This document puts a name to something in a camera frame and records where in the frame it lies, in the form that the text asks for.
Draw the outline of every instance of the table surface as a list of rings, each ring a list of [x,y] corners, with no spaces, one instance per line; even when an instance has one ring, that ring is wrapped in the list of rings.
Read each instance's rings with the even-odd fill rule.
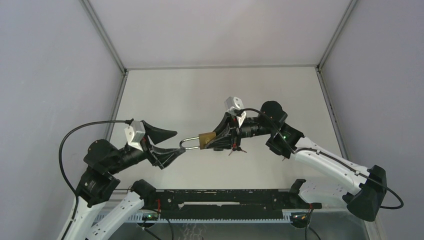
[[[279,102],[289,125],[341,155],[313,67],[131,70],[116,119],[145,120],[177,131],[177,136],[157,146],[178,148],[182,139],[211,132],[224,116],[224,101],[230,96],[240,98],[246,108]],[[113,128],[110,141],[117,148],[126,143],[124,128],[123,124]],[[283,161],[265,145],[268,138],[243,139],[241,146],[247,153],[230,156],[229,150],[188,150],[164,170],[145,160],[115,175],[121,180],[118,188],[140,179],[157,189],[287,189],[296,179],[330,181],[309,166]]]

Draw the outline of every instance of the metal edge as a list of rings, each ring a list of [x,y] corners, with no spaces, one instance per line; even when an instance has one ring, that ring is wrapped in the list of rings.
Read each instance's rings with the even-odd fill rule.
[[[327,105],[328,113],[330,115],[332,127],[334,129],[335,138],[337,139],[338,147],[340,148],[341,156],[344,159],[349,159],[348,151],[346,149],[345,142],[343,141],[342,133],[340,132],[339,124],[337,121],[336,113],[333,109],[333,103],[331,101],[329,92],[327,90],[326,83],[324,81],[322,72],[318,69],[318,66],[315,67],[316,75],[318,77],[319,85],[321,86],[322,94],[324,95],[325,104]]]
[[[128,71],[122,76],[122,79],[120,80],[120,85],[119,85],[119,89],[118,92],[116,94],[116,98],[112,107],[112,111],[110,114],[110,120],[116,120],[117,119],[117,115],[118,115],[118,110],[119,110],[119,106],[121,104],[121,100],[122,100],[122,96],[124,95],[124,89],[125,89],[125,85],[127,83],[127,78],[128,78]],[[113,123],[109,123],[106,126],[106,132],[104,134],[104,139],[106,140],[110,140],[111,136],[112,136],[112,131],[114,129],[114,124]]]
[[[364,223],[369,240],[387,240],[387,236],[385,234],[379,216],[377,216],[375,221],[364,221]]]
[[[345,142],[343,141],[342,133],[339,128],[339,124],[337,121],[337,115],[333,108],[333,104],[328,93],[326,83],[322,74],[322,70],[318,69],[318,66],[315,68],[316,75],[318,76],[319,84],[321,85],[322,94],[324,95],[325,104],[327,105],[328,113],[330,115],[331,123],[334,128],[335,137],[337,139],[338,147],[340,148],[341,156],[344,159],[349,159],[349,152],[346,148]],[[370,240],[386,240],[386,233],[384,231],[383,225],[381,223],[381,219],[379,216],[373,222],[363,221],[365,224],[365,230],[368,234]]]
[[[205,66],[160,66],[128,67],[127,70],[179,70],[179,69],[247,69],[247,68],[315,68],[316,64],[268,64],[268,65],[205,65]]]
[[[334,45],[336,44],[337,39],[339,38],[340,34],[342,33],[343,29],[346,26],[346,23],[348,22],[349,18],[351,17],[352,11],[355,9],[355,6],[359,0],[350,0],[349,5],[347,6],[346,10],[344,11],[343,16],[341,17],[340,22],[337,25],[337,28],[334,31],[334,34],[331,37],[330,42],[328,43],[327,47],[325,48],[325,51],[319,60],[318,63],[318,69],[322,69],[324,64],[326,63],[331,51],[333,50]]]
[[[116,65],[118,66],[119,70],[121,71],[122,74],[125,74],[126,70],[125,70],[124,64],[122,63],[121,58],[118,55],[118,52],[116,51],[114,45],[112,44],[111,39],[106,33],[105,28],[100,22],[100,19],[98,15],[96,14],[96,11],[94,10],[90,0],[79,0],[79,2],[81,3],[88,17],[90,18],[91,23],[93,24],[94,28],[99,34],[101,40],[103,41],[104,45],[106,46],[107,50],[109,51]]]
[[[94,223],[98,223],[103,218],[105,218],[109,214],[109,211],[101,211],[97,215],[97,217],[94,219]],[[126,220],[125,223],[158,223],[158,224],[165,224],[168,223],[168,220],[172,224],[221,224],[221,223],[238,223],[238,224],[269,224],[269,223],[291,223],[290,219],[288,217],[285,217],[283,214],[281,215],[281,218],[275,218],[275,219],[173,219],[169,218],[168,220],[165,220],[164,218],[159,218],[158,220],[149,220],[144,221],[143,216],[147,214],[154,214],[153,211],[143,211],[139,210],[136,213],[133,213],[130,215]]]

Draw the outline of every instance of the white backdrop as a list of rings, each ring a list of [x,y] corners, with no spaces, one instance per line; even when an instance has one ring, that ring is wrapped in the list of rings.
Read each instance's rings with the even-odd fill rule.
[[[132,70],[117,119],[146,120],[155,127],[178,131],[158,145],[177,148],[184,138],[212,131],[224,116],[224,101],[229,96],[256,109],[266,101],[278,101],[288,113],[288,124],[340,155],[313,67]],[[116,124],[112,133],[111,142],[118,148],[126,142],[123,128]],[[158,189],[264,189],[289,188],[298,178],[322,176],[308,166],[282,161],[265,146],[267,139],[243,139],[241,146],[248,153],[231,156],[229,150],[188,150],[164,170],[145,160],[116,177],[121,180],[120,188],[145,179]]]
[[[73,207],[58,149],[71,129],[111,117],[122,74],[77,0],[0,1],[0,239],[54,240]],[[74,187],[105,125],[72,134]]]
[[[350,0],[91,0],[126,68],[317,65]]]
[[[359,1],[323,74],[352,161],[386,170],[405,202],[380,209],[387,239],[422,235],[424,1]],[[387,193],[382,205],[397,206]]]

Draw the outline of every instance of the white wall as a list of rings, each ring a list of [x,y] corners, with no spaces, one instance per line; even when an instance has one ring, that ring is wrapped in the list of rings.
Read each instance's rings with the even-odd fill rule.
[[[224,101],[240,98],[246,108],[260,109],[278,101],[287,123],[323,148],[340,155],[336,135],[313,67],[131,70],[118,119],[135,118],[178,135],[158,147],[178,148],[182,139],[213,131],[225,113]],[[249,117],[257,116],[248,112]],[[111,143],[126,143],[125,126],[115,125]],[[120,188],[145,179],[158,189],[288,189],[296,179],[322,177],[313,168],[284,161],[265,145],[270,136],[241,141],[247,153],[229,150],[188,150],[160,170],[147,160],[116,174]],[[199,141],[187,142],[196,146]]]
[[[73,201],[59,144],[110,118],[121,73],[77,0],[3,0],[0,23],[0,238],[56,239]],[[92,127],[65,144],[74,185],[104,134]]]
[[[390,240],[422,236],[423,13],[422,0],[359,1],[323,70],[351,159],[383,167],[405,202],[379,212]]]
[[[317,65],[350,0],[91,0],[127,68]]]

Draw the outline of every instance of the metal frame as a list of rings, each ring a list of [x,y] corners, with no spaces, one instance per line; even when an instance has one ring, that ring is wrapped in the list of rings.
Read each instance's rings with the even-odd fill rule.
[[[327,45],[327,48],[324,51],[324,54],[322,55],[321,59],[319,60],[318,65],[316,66],[319,70],[321,70],[326,63],[331,51],[333,50],[334,45],[337,42],[337,39],[339,38],[340,34],[342,33],[343,29],[346,26],[346,23],[348,22],[349,18],[351,17],[352,11],[354,10],[355,6],[359,0],[350,0],[349,5],[347,6],[346,10],[344,11],[343,17],[341,17],[340,22],[337,25],[337,28],[334,31],[334,34],[331,37],[330,42]]]
[[[104,45],[106,46],[107,50],[109,51],[110,55],[112,56],[113,60],[115,61],[116,65],[118,66],[121,73],[124,75],[126,73],[126,69],[124,67],[124,64],[122,63],[118,52],[116,51],[114,45],[112,44],[111,39],[109,38],[108,34],[105,31],[105,28],[103,27],[102,23],[100,22],[99,17],[97,16],[92,4],[89,0],[79,0],[82,7],[84,8],[85,12],[87,13],[88,17],[91,20],[91,23],[93,24],[95,30],[99,34],[101,40],[103,41]]]
[[[110,120],[116,120],[117,119],[117,115],[118,115],[118,110],[119,110],[119,106],[121,104],[121,100],[122,100],[122,95],[124,94],[124,89],[125,89],[125,84],[127,83],[127,78],[128,78],[128,71],[125,72],[125,74],[122,76],[121,80],[120,80],[120,85],[119,85],[119,89],[118,92],[116,94],[116,98],[112,107],[112,111],[111,111],[111,115],[110,115]],[[112,136],[112,131],[114,129],[114,123],[109,123],[107,124],[106,127],[106,132],[104,134],[104,139],[106,140],[110,140],[111,136]]]
[[[103,27],[98,15],[96,14],[92,4],[90,3],[90,0],[79,0],[82,7],[86,11],[88,17],[90,18],[94,28],[96,29],[97,33],[99,34],[101,40],[103,41],[104,45],[108,49],[110,55],[112,56],[113,60],[115,61],[117,67],[122,73],[122,79],[120,80],[120,86],[116,95],[116,99],[114,102],[114,106],[111,111],[110,119],[114,120],[117,117],[119,105],[121,103],[122,95],[124,93],[124,88],[127,82],[128,77],[128,70],[169,70],[169,69],[218,69],[218,68],[283,68],[283,67],[315,67],[316,75],[318,77],[319,84],[321,86],[322,94],[324,96],[325,103],[327,105],[328,113],[330,115],[331,123],[334,128],[334,132],[336,135],[337,143],[340,148],[340,152],[343,158],[349,159],[349,154],[345,145],[345,142],[343,141],[343,136],[340,131],[340,127],[338,125],[337,121],[337,115],[335,113],[335,110],[333,108],[333,104],[330,98],[330,95],[327,90],[326,81],[323,77],[322,68],[324,67],[328,57],[330,56],[337,40],[339,39],[344,27],[346,26],[346,23],[348,22],[349,18],[352,15],[352,12],[359,2],[359,0],[351,0],[349,5],[347,6],[343,17],[341,18],[336,30],[334,31],[333,36],[331,37],[330,42],[328,43],[321,59],[319,60],[319,63],[315,65],[310,64],[294,64],[294,65],[231,65],[231,66],[180,66],[180,67],[140,67],[140,68],[130,68],[126,69],[124,64],[122,63],[118,52],[116,51],[114,45],[112,44],[112,41],[110,40],[105,28]],[[112,131],[113,131],[113,123],[109,124],[106,128],[105,132],[105,139],[110,140]],[[368,236],[371,240],[386,240],[387,237],[385,235],[385,231],[383,229],[383,226],[381,225],[381,220],[377,216],[377,219],[374,222],[365,222],[366,231],[368,233]]]
[[[116,189],[95,222],[103,219],[122,199],[128,197],[128,190]],[[172,223],[291,223],[295,213],[305,213],[310,205],[290,189],[156,189],[154,197]],[[143,216],[155,214],[150,209],[139,209],[128,217],[126,223],[143,223]],[[322,208],[314,204],[315,212],[348,213],[346,208]],[[147,223],[166,223],[164,219],[148,220]]]

